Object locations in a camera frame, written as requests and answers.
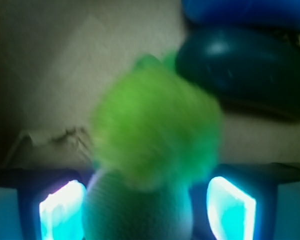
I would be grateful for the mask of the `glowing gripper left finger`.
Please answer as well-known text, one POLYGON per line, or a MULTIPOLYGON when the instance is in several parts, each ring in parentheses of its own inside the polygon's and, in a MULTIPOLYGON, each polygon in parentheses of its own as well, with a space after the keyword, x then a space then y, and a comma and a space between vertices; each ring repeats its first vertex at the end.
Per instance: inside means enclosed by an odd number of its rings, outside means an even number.
POLYGON ((25 240, 81 240, 87 192, 72 169, 17 170, 18 207, 25 240))

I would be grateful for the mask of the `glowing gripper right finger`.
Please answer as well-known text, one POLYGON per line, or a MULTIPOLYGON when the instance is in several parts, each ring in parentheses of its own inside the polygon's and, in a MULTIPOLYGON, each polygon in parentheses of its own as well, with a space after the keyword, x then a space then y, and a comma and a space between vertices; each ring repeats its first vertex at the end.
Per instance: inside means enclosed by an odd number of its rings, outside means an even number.
POLYGON ((272 240, 276 196, 273 163, 220 164, 189 193, 194 240, 272 240))

